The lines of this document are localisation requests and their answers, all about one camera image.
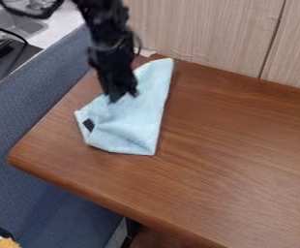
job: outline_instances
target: towel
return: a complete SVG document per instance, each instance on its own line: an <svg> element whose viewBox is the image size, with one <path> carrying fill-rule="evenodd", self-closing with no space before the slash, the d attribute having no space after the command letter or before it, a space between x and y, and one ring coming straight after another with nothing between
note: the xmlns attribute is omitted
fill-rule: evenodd
<svg viewBox="0 0 300 248"><path fill-rule="evenodd" d="M154 155L173 66L170 58L151 61L135 70L137 97L126 94L113 104L102 94L76 111L84 141L108 152Z"/></svg>

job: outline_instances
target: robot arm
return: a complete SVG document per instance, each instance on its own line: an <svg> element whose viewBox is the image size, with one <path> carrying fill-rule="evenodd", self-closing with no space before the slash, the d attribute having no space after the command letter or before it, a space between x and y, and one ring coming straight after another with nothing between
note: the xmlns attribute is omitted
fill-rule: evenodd
<svg viewBox="0 0 300 248"><path fill-rule="evenodd" d="M129 9L122 0L73 0L80 10L91 34L88 49L89 64L98 72L101 87L112 103L129 93L137 95L137 82L132 71L135 40L140 38L128 26ZM10 13L31 18L49 18L64 3L54 0L38 12L18 10L5 0L0 4Z"/></svg>

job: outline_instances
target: floor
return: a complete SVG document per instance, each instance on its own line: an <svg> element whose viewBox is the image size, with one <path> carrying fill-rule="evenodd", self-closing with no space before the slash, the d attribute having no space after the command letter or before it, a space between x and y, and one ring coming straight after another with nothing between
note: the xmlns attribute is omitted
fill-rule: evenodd
<svg viewBox="0 0 300 248"><path fill-rule="evenodd" d="M125 219L120 223L117 230L114 232L111 240L105 248L120 248L127 235Z"/></svg>

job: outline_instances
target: tabletop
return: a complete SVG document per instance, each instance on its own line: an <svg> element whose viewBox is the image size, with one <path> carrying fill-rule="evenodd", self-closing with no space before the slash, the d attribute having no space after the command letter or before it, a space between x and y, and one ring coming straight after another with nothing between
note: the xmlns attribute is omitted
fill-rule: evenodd
<svg viewBox="0 0 300 248"><path fill-rule="evenodd" d="M300 247L300 90L176 64L157 154L88 147L89 73L12 150L15 167L204 247Z"/></svg>

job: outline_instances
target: wood grain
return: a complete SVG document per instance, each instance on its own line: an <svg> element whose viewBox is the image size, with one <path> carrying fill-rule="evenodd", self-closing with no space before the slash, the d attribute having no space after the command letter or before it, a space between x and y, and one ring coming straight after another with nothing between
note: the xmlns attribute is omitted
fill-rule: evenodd
<svg viewBox="0 0 300 248"><path fill-rule="evenodd" d="M179 62L156 156L84 144L85 77L20 141L17 168L186 243L300 247L300 90Z"/></svg>
<svg viewBox="0 0 300 248"><path fill-rule="evenodd" d="M126 0L144 46L259 77L284 0Z"/></svg>
<svg viewBox="0 0 300 248"><path fill-rule="evenodd" d="M300 0L287 0L262 78L300 88Z"/></svg>
<svg viewBox="0 0 300 248"><path fill-rule="evenodd" d="M209 246L194 246L186 244L181 240L163 235L162 233L153 232L152 230L142 227L137 234L131 248L211 248Z"/></svg>

